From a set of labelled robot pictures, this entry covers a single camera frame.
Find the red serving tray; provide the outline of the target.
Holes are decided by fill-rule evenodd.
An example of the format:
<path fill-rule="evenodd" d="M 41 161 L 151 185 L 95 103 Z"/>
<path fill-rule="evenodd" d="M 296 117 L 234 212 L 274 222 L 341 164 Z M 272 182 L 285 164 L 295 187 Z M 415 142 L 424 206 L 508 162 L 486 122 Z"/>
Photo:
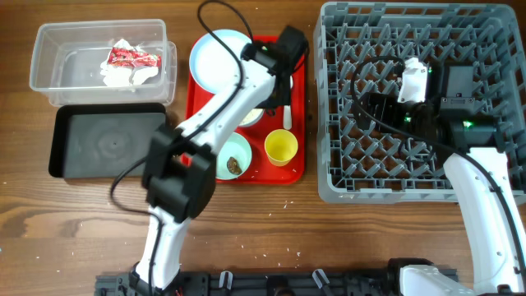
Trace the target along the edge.
<path fill-rule="evenodd" d="M 239 127 L 236 133 L 246 138 L 251 146 L 252 159 L 248 170 L 232 180 L 218 180 L 219 183 L 266 184 L 280 185 L 295 183 L 303 175 L 305 169 L 305 67 L 293 74 L 291 93 L 292 128 L 289 130 L 298 140 L 298 152 L 285 166 L 277 167 L 269 162 L 265 152 L 264 142 L 268 134 L 277 129 L 283 129 L 283 110 L 278 107 L 276 115 L 267 115 L 264 110 L 262 118 L 250 127 Z M 214 96 L 202 89 L 193 79 L 188 82 L 186 117 L 190 118 L 199 111 Z"/>

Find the black plastic tray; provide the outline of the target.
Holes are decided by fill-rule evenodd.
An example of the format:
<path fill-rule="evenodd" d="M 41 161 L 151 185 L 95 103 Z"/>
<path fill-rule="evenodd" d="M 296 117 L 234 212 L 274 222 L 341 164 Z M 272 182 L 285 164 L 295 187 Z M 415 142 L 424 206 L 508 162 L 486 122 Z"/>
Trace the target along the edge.
<path fill-rule="evenodd" d="M 154 132 L 167 122 L 158 103 L 62 106 L 48 172 L 54 178 L 114 178 L 147 155 Z"/>

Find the yellow plastic cup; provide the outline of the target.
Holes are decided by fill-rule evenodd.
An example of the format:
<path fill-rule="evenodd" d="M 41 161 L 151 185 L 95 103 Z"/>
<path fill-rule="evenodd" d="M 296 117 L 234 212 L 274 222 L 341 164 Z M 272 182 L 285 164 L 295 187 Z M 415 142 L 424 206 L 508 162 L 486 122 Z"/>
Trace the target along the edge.
<path fill-rule="evenodd" d="M 288 130 L 277 129 L 268 134 L 264 148 L 269 162 L 277 167 L 288 164 L 298 152 L 298 140 Z"/>

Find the white napkin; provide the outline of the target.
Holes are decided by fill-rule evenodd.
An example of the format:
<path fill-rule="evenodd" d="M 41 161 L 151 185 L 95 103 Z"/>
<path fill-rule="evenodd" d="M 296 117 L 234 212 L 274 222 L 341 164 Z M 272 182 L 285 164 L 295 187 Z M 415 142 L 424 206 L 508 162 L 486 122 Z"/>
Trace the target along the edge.
<path fill-rule="evenodd" d="M 140 46 L 131 46 L 125 39 L 120 39 L 112 48 L 131 49 L 147 53 Z M 148 79 L 157 76 L 162 66 L 161 64 L 160 67 L 115 67 L 107 64 L 108 56 L 100 64 L 100 74 L 103 76 L 103 83 L 109 87 L 143 85 Z"/>

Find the grey dishwasher rack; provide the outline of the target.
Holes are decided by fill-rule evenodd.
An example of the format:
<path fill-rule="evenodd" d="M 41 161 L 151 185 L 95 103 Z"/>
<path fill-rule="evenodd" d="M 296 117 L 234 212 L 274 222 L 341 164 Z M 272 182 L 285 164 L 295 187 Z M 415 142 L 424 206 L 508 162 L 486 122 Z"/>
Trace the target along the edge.
<path fill-rule="evenodd" d="M 455 201 L 436 152 L 374 126 L 355 98 L 397 95 L 394 57 L 473 66 L 478 113 L 498 119 L 515 200 L 525 201 L 525 28 L 504 4 L 328 2 L 313 34 L 318 192 L 329 203 Z"/>

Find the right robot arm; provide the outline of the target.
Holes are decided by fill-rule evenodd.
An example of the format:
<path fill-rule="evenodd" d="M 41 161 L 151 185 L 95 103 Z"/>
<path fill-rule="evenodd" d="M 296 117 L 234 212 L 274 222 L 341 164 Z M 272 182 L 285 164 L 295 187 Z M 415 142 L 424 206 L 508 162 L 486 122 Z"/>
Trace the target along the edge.
<path fill-rule="evenodd" d="M 525 230 L 510 186 L 504 136 L 497 118 L 479 113 L 473 67 L 429 67 L 393 56 L 401 87 L 397 96 L 350 94 L 361 129 L 370 126 L 423 141 L 436 152 L 457 197 L 473 259 L 473 288 L 410 263 L 394 275 L 402 295 L 523 295 Z"/>

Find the brown food scrap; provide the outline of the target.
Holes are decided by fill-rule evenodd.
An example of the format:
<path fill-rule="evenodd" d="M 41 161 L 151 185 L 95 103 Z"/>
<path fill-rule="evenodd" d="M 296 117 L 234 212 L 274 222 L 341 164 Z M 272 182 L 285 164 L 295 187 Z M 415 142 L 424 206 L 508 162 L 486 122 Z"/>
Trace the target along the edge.
<path fill-rule="evenodd" d="M 240 175 L 242 173 L 242 168 L 234 157 L 230 157 L 227 160 L 227 170 L 234 175 Z"/>

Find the large white plate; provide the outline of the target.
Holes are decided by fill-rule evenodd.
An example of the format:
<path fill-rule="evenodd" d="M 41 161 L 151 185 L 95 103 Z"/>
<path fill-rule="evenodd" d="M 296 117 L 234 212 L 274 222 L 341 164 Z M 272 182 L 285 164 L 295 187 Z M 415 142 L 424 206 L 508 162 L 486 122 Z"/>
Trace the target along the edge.
<path fill-rule="evenodd" d="M 220 29 L 213 33 L 225 43 L 237 58 L 250 38 L 236 30 Z M 210 34 L 200 37 L 189 57 L 189 67 L 194 81 L 204 90 L 216 94 L 239 75 L 233 56 Z"/>

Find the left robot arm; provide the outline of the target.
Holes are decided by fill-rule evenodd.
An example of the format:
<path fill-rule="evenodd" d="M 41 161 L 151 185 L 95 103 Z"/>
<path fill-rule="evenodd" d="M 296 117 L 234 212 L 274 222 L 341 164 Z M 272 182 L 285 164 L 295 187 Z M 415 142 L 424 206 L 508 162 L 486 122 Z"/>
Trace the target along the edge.
<path fill-rule="evenodd" d="M 175 129 L 154 133 L 142 177 L 152 217 L 144 256 L 130 274 L 138 293 L 162 295 L 173 283 L 188 226 L 214 194 L 220 150 L 250 111 L 290 103 L 289 80 L 307 47 L 292 26 L 275 42 L 246 44 L 234 58 L 240 70 L 231 86 Z"/>

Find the white bowl with rice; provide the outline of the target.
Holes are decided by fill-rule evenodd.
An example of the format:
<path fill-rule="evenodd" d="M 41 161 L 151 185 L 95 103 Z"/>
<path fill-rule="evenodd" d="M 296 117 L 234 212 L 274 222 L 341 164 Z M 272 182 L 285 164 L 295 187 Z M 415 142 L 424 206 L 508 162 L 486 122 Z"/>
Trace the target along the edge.
<path fill-rule="evenodd" d="M 250 127 L 256 124 L 263 116 L 263 109 L 253 109 L 245 116 L 245 118 L 238 125 L 239 127 Z"/>

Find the clear plastic bin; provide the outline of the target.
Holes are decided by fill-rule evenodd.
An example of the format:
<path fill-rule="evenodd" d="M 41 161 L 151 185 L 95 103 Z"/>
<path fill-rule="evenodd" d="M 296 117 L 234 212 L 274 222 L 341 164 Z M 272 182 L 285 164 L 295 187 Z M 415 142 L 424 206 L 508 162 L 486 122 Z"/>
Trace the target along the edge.
<path fill-rule="evenodd" d="M 134 86 L 124 78 L 108 86 L 104 65 L 119 41 L 160 56 L 155 76 Z M 175 96 L 177 48 L 160 19 L 80 21 L 40 26 L 30 64 L 30 88 L 54 106 L 74 104 L 159 103 Z"/>

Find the mint green bowl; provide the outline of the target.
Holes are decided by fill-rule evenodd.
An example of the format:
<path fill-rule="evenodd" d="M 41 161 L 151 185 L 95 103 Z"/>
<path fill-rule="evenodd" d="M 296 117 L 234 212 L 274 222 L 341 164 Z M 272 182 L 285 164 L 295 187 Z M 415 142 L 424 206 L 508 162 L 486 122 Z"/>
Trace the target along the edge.
<path fill-rule="evenodd" d="M 240 175 L 231 174 L 227 170 L 227 160 L 234 157 L 242 168 Z M 238 133 L 233 133 L 223 145 L 217 157 L 216 178 L 218 180 L 232 180 L 241 177 L 250 167 L 252 151 L 249 142 Z"/>

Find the red snack wrapper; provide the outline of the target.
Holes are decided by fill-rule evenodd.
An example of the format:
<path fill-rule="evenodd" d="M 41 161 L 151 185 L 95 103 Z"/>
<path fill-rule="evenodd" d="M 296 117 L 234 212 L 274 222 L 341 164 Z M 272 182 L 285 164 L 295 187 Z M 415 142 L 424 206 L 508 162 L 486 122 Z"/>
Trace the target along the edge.
<path fill-rule="evenodd" d="M 156 54 L 112 48 L 107 64 L 115 67 L 160 67 L 162 59 Z"/>

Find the white plastic spoon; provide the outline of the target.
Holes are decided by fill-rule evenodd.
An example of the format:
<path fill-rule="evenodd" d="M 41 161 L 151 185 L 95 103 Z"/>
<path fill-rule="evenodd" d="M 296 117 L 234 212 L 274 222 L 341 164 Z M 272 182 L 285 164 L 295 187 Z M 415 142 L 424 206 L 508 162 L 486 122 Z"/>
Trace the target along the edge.
<path fill-rule="evenodd" d="M 290 130 L 292 128 L 292 110 L 290 105 L 285 105 L 283 110 L 283 129 Z"/>

